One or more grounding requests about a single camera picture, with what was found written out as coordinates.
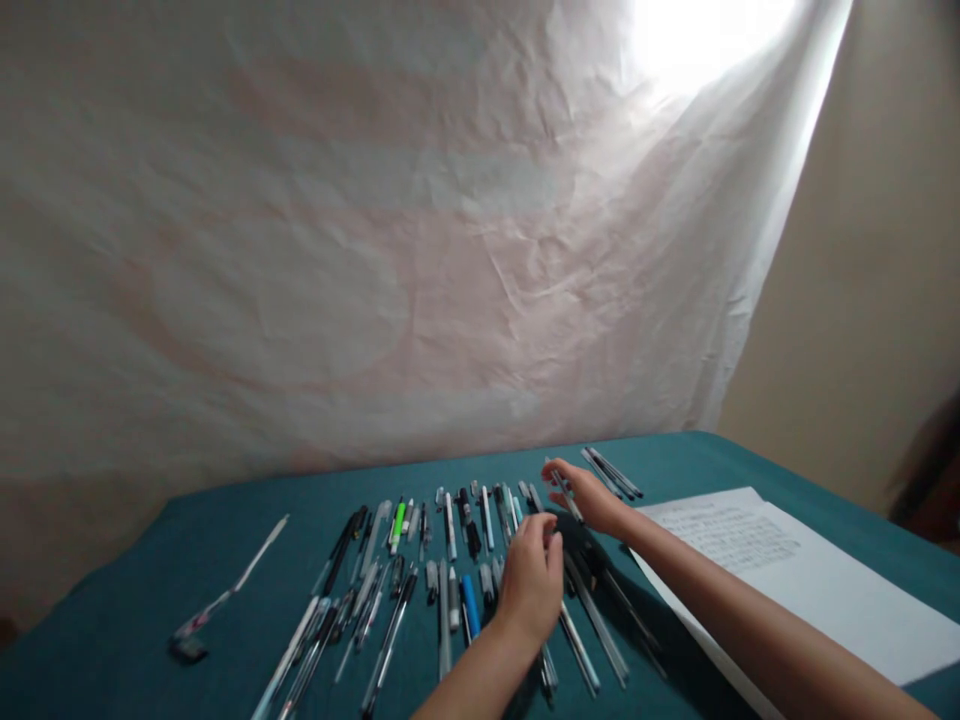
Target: hand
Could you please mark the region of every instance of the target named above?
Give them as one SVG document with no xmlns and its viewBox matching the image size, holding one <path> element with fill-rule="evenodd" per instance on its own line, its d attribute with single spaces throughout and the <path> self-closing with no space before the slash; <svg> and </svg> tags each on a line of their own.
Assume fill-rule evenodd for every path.
<svg viewBox="0 0 960 720">
<path fill-rule="evenodd" d="M 528 515 L 520 523 L 507 553 L 494 618 L 536 649 L 553 632 L 563 601 L 563 536 L 551 534 L 556 524 L 557 516 L 550 513 Z"/>
<path fill-rule="evenodd" d="M 551 471 L 556 470 L 567 481 L 567 487 L 573 491 L 573 499 L 583 515 L 584 522 L 597 532 L 618 537 L 622 527 L 625 510 L 629 509 L 618 500 L 607 487 L 589 470 L 571 465 L 566 460 L 556 458 L 549 461 L 540 471 L 544 482 L 553 483 Z M 550 499 L 562 508 L 569 510 L 567 498 L 558 490 L 551 491 Z"/>
</svg>

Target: white paper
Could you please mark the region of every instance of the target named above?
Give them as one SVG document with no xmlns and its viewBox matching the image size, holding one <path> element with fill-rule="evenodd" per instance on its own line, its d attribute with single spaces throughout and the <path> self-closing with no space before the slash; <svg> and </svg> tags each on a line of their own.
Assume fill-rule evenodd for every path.
<svg viewBox="0 0 960 720">
<path fill-rule="evenodd" d="M 745 490 L 641 511 L 897 685 L 960 661 L 960 625 Z M 751 707 L 764 718 L 782 717 L 650 566 L 633 557 Z"/>
</svg>

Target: white sheet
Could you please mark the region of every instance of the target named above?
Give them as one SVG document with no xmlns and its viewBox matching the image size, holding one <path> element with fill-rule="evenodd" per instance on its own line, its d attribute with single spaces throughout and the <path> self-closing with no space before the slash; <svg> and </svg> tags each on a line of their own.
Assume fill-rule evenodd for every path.
<svg viewBox="0 0 960 720">
<path fill-rule="evenodd" d="M 960 625 L 764 502 L 753 488 L 640 511 L 897 685 L 960 661 Z M 653 569 L 632 554 L 667 605 L 757 714 L 782 718 Z"/>
<path fill-rule="evenodd" d="M 848 10 L 21 3 L 0 613 L 212 484 L 712 427 Z"/>
</svg>

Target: bright light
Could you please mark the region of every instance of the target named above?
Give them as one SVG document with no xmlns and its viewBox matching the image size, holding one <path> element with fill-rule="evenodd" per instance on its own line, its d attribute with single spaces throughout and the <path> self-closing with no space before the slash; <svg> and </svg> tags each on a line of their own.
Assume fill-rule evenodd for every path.
<svg viewBox="0 0 960 720">
<path fill-rule="evenodd" d="M 774 42 L 798 0 L 640 0 L 636 59 L 668 95 L 692 95 Z"/>
</svg>

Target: blue pen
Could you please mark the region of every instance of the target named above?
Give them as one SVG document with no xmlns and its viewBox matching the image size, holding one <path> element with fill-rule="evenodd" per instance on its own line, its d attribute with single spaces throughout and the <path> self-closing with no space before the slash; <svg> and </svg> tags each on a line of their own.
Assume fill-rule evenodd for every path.
<svg viewBox="0 0 960 720">
<path fill-rule="evenodd" d="M 460 584 L 463 587 L 463 604 L 467 608 L 467 626 L 470 629 L 470 637 L 476 639 L 480 634 L 480 613 L 477 612 L 477 598 L 473 594 L 473 581 L 469 575 L 460 578 Z"/>
</svg>

